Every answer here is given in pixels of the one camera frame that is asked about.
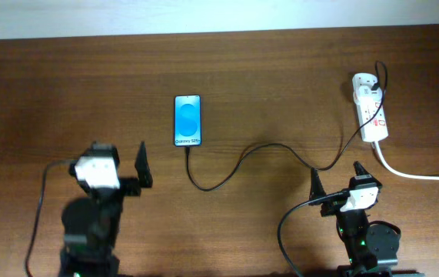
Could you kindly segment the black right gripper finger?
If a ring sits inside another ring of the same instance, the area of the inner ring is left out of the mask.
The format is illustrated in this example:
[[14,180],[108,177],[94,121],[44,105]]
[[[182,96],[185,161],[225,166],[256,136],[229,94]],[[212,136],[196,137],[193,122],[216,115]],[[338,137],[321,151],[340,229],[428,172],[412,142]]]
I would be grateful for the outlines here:
[[353,166],[354,166],[356,176],[362,176],[362,175],[367,174],[367,170],[364,168],[364,166],[359,161],[355,161],[353,163]]
[[320,199],[326,196],[323,185],[321,183],[318,170],[311,169],[311,188],[309,194],[309,205],[320,205]]

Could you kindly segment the blue Galaxy smartphone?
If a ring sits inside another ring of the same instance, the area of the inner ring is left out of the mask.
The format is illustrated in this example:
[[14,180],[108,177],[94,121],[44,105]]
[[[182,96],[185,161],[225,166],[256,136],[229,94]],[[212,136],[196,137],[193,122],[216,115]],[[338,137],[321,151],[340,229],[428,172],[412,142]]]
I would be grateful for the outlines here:
[[177,147],[201,145],[201,97],[199,95],[175,97],[174,144]]

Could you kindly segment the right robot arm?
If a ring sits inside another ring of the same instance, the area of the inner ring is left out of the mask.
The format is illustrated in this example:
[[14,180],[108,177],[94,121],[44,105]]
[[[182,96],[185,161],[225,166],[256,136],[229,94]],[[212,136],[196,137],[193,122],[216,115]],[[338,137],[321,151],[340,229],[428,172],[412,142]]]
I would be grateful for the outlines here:
[[344,243],[349,265],[337,268],[339,276],[422,276],[415,270],[394,271],[401,230],[389,222],[368,220],[366,211],[377,204],[382,184],[360,162],[348,187],[327,194],[318,171],[311,170],[309,200],[321,207],[321,216],[334,216],[339,239]]

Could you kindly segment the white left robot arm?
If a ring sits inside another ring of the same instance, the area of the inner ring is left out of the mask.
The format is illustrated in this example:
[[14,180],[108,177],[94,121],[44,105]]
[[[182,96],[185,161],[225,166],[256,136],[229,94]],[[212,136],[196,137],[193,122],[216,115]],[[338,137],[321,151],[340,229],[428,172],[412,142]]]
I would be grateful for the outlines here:
[[62,211],[63,248],[60,276],[117,276],[120,260],[113,253],[120,229],[123,202],[139,197],[153,185],[145,143],[139,145],[135,177],[120,177],[118,150],[94,142],[70,163],[85,197],[70,201]]

